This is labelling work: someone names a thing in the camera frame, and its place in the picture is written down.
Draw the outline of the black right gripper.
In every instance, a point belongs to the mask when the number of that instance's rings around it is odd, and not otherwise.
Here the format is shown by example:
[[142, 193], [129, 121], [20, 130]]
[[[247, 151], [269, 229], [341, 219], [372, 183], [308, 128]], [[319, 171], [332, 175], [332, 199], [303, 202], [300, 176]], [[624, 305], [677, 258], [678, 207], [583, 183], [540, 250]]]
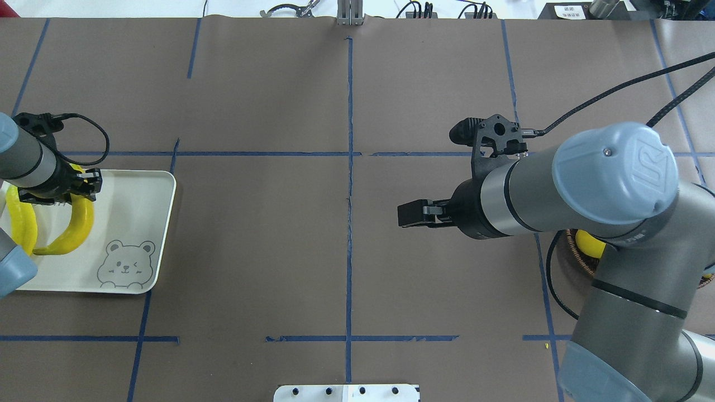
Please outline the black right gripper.
[[451, 227], [476, 240], [495, 238], [476, 199], [475, 185], [466, 180], [457, 186], [449, 200], [416, 199], [397, 206], [400, 227]]

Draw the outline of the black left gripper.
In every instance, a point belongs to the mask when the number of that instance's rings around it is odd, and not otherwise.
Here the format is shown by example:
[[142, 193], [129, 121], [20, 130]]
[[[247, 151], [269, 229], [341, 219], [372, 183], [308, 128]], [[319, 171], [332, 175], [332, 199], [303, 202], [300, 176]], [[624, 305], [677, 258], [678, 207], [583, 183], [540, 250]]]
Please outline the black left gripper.
[[102, 186], [84, 185], [84, 183], [102, 183], [101, 169], [85, 170], [64, 161], [47, 160], [40, 162], [25, 176], [18, 178], [16, 187], [21, 203], [42, 205], [71, 203], [74, 195], [94, 203]]

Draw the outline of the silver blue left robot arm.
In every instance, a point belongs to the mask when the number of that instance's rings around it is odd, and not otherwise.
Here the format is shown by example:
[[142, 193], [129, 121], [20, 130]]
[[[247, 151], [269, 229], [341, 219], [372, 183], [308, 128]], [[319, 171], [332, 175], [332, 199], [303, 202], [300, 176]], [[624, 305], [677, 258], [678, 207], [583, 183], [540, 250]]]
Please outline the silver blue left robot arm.
[[[33, 255], [66, 255], [84, 244], [94, 224], [94, 202], [102, 188], [99, 160], [78, 162], [60, 152], [54, 135], [69, 119], [91, 119], [77, 113], [32, 114], [1, 118], [3, 209], [10, 229], [2, 231], [1, 294], [7, 296], [36, 277]], [[34, 207], [68, 204], [66, 229], [39, 247]]]

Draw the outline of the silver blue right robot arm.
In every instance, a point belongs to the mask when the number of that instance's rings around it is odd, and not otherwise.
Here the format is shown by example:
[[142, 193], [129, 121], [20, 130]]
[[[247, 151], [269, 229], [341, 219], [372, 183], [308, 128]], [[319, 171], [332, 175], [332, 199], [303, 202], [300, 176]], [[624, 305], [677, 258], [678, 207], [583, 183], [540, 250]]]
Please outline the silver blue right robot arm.
[[557, 382], [575, 401], [712, 401], [713, 339], [684, 328], [713, 266], [713, 191], [681, 180], [651, 127], [621, 122], [516, 159], [539, 131], [468, 118], [473, 149], [449, 199], [401, 204], [401, 227], [457, 227], [476, 240], [582, 229], [606, 245], [565, 344]]

